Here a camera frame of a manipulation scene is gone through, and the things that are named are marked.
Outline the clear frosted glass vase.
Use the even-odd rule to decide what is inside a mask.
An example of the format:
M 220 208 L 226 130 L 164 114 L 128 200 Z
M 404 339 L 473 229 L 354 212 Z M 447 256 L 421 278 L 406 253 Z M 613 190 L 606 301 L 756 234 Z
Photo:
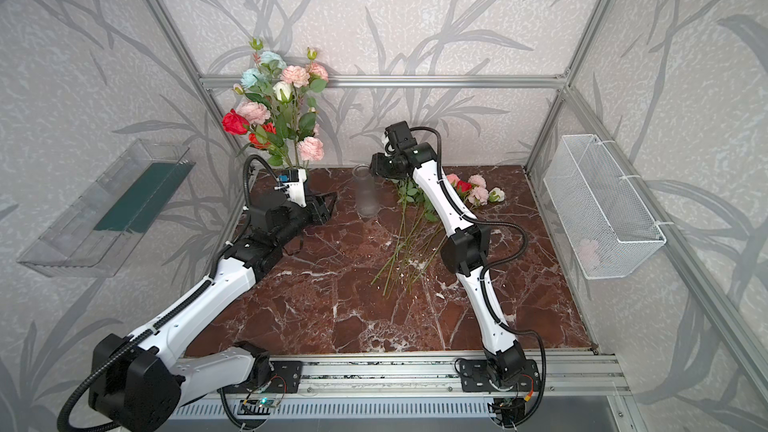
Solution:
M 355 185 L 355 208 L 362 219 L 375 217 L 380 209 L 376 182 L 366 165 L 357 165 L 352 170 Z

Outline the small pink flower stem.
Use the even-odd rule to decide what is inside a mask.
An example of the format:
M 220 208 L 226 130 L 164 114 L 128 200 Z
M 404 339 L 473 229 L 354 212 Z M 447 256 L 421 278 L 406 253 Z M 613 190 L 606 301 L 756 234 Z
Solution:
M 325 157 L 324 143 L 318 137 L 320 127 L 315 125 L 312 132 L 293 144 L 294 165 L 307 168 L 310 162 L 318 162 Z

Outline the red rose stem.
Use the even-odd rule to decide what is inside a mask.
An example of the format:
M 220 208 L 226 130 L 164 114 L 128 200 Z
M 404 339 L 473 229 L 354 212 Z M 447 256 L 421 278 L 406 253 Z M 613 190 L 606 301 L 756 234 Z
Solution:
M 288 148 L 285 140 L 278 134 L 274 123 L 251 125 L 248 135 L 250 144 L 268 154 L 268 163 L 272 167 L 286 168 L 290 165 Z
M 255 147 L 253 147 L 249 142 L 248 135 L 251 132 L 250 130 L 251 125 L 263 125 L 263 124 L 250 124 L 244 116 L 237 113 L 234 109 L 231 109 L 222 119 L 222 127 L 225 132 L 233 136 L 245 138 L 246 143 L 241 147 L 240 153 L 243 153 L 247 149 L 258 150 Z

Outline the pink carnation tall stem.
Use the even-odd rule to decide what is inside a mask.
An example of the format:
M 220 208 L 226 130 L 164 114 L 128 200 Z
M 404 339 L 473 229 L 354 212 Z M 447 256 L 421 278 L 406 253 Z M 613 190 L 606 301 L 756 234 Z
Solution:
M 329 75 L 318 61 L 318 50 L 306 50 L 305 65 L 288 65 L 279 82 L 273 87 L 274 99 L 284 104 L 283 113 L 289 120 L 294 135 L 289 146 L 294 159 L 293 144 L 307 137 L 315 125 L 319 125 L 317 99 L 328 85 Z

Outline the light blue flower stem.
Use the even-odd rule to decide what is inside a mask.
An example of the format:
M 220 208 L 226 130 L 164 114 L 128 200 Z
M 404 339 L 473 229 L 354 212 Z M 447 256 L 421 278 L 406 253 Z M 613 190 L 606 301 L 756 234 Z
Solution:
M 274 98 L 273 87 L 287 64 L 280 54 L 267 50 L 259 38 L 251 38 L 248 45 L 253 64 L 242 73 L 236 90 L 248 100 L 266 104 Z

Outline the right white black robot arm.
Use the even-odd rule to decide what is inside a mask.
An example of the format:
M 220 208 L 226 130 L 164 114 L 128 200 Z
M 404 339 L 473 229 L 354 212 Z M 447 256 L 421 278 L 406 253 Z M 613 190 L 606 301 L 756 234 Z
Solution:
M 509 325 L 490 277 L 491 269 L 525 253 L 524 230 L 513 223 L 479 219 L 464 205 L 443 170 L 442 138 L 437 130 L 401 121 L 388 126 L 384 136 L 384 150 L 372 156 L 370 171 L 381 178 L 412 181 L 437 213 L 446 233 L 440 256 L 464 287 L 478 321 L 489 381 L 507 390 L 518 377 L 528 376 L 542 388 L 547 371 L 543 340 L 533 330 Z M 512 229 L 522 239 L 516 252 L 496 261 L 490 259 L 494 228 Z

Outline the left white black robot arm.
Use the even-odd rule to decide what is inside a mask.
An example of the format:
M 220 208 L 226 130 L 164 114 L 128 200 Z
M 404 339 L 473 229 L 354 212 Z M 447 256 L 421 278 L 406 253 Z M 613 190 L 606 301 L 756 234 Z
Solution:
M 97 345 L 90 375 L 58 414 L 58 430 L 75 430 L 71 414 L 82 397 L 107 418 L 100 431 L 155 431 L 178 408 L 212 392 L 266 388 L 275 379 L 269 352 L 248 342 L 205 357 L 184 354 L 221 312 L 267 276 L 290 242 L 330 220 L 338 195 L 315 193 L 305 170 L 276 172 L 258 155 L 245 160 L 242 180 L 245 222 L 237 237 L 166 310 L 130 334 L 110 334 Z

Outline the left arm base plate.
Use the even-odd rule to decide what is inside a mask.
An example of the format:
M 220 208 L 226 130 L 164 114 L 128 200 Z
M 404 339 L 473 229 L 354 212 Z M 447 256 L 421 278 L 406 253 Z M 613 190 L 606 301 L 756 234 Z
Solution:
M 298 360 L 277 360 L 257 366 L 255 375 L 246 382 L 224 388 L 226 394 L 296 394 L 303 372 Z

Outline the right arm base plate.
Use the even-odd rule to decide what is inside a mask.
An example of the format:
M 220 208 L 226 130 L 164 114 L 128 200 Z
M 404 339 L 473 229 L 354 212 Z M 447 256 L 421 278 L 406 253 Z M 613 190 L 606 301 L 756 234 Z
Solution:
M 463 392 L 513 392 L 528 396 L 541 388 L 541 374 L 532 359 L 526 359 L 521 367 L 503 371 L 489 360 L 458 358 L 454 370 Z

